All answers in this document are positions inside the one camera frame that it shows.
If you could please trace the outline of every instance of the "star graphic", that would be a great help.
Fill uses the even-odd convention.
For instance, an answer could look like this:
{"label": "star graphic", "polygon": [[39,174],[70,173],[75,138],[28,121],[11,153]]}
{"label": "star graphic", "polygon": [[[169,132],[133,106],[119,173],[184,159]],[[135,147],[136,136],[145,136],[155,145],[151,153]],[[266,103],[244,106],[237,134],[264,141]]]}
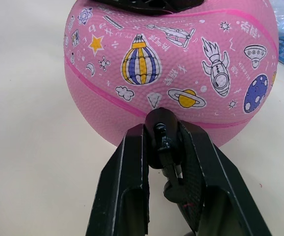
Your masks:
{"label": "star graphic", "polygon": [[229,109],[232,109],[232,108],[234,108],[235,106],[236,106],[236,104],[237,104],[237,102],[236,101],[234,101],[234,100],[232,100],[230,103],[229,103]]}
{"label": "star graphic", "polygon": [[96,56],[97,51],[104,50],[104,48],[102,46],[103,38],[104,38],[104,36],[100,36],[100,37],[97,38],[94,34],[92,34],[92,42],[88,46],[88,48],[93,50],[94,56]]}
{"label": "star graphic", "polygon": [[227,23],[227,21],[223,22],[220,24],[220,29],[223,29],[224,32],[227,30],[229,32],[229,30],[231,29],[230,24]]}

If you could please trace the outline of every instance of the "yellow star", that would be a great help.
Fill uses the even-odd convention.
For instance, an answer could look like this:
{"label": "yellow star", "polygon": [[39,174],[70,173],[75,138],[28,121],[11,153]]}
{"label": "yellow star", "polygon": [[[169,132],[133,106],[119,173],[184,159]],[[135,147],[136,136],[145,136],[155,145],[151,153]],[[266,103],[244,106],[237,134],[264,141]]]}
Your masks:
{"label": "yellow star", "polygon": [[104,36],[100,36],[97,38],[94,34],[92,34],[92,42],[88,47],[93,50],[94,56],[96,56],[97,51],[104,50],[102,46],[103,38]]}

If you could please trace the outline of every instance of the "pink ball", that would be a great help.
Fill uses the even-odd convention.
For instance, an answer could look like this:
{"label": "pink ball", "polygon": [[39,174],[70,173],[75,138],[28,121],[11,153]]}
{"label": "pink ball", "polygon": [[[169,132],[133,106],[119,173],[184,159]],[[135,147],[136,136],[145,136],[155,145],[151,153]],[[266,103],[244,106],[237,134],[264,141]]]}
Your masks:
{"label": "pink ball", "polygon": [[278,30],[268,0],[206,0],[156,17],[77,0],[64,52],[76,105],[112,144],[151,110],[165,107],[221,146],[271,91]]}

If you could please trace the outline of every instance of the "white table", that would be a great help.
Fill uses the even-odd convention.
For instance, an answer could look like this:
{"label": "white table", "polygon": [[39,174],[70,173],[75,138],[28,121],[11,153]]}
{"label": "white table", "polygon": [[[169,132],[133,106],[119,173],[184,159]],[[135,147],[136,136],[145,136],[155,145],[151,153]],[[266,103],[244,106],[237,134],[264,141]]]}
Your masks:
{"label": "white table", "polygon": [[[0,236],[85,235],[100,171],[115,150],[65,82],[63,29],[73,2],[0,1]],[[284,235],[283,65],[263,108],[222,151],[272,234]],[[186,234],[177,206],[163,197],[166,179],[153,170],[149,177],[149,235]]]}

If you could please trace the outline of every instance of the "pink stripe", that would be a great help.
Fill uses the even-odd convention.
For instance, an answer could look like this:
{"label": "pink stripe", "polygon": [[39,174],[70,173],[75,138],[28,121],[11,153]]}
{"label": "pink stripe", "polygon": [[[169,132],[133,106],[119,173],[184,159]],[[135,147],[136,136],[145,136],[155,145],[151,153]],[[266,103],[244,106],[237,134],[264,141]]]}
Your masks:
{"label": "pink stripe", "polygon": [[[95,92],[97,95],[101,96],[102,98],[106,99],[107,101],[113,103],[114,105],[126,110],[129,113],[132,113],[133,115],[137,116],[137,117],[146,117],[147,113],[129,105],[126,102],[123,102],[113,96],[111,96],[109,93],[103,91],[101,88],[97,87],[96,85],[94,85],[93,83],[91,83],[87,78],[84,77],[84,75],[82,75],[80,73],[80,71],[78,71],[77,68],[75,68],[75,66],[70,62],[70,60],[68,59],[67,56],[64,57],[65,58],[65,62],[67,63],[67,65],[70,67],[70,69],[73,71],[73,73],[78,76],[78,78],[93,92]],[[233,122],[233,123],[204,123],[204,122],[192,122],[193,124],[196,124],[202,128],[207,128],[207,129],[218,129],[218,128],[228,128],[228,127],[232,127],[232,126],[237,126],[243,123],[248,122],[250,119],[246,119],[243,121],[239,121],[239,122]]]}
{"label": "pink stripe", "polygon": [[245,13],[243,11],[236,10],[236,9],[220,9],[220,10],[214,10],[214,11],[204,11],[204,12],[189,13],[189,14],[171,14],[171,15],[164,15],[164,16],[161,16],[161,17],[169,17],[169,18],[190,17],[190,16],[209,15],[209,14],[214,14],[214,13],[226,13],[226,14],[229,14],[229,15],[240,16],[240,17],[252,22],[263,33],[265,38],[270,42],[271,46],[275,49],[276,56],[279,57],[278,56],[279,55],[278,48],[277,48],[272,36],[270,35],[269,31],[255,17],[253,17],[252,15]]}

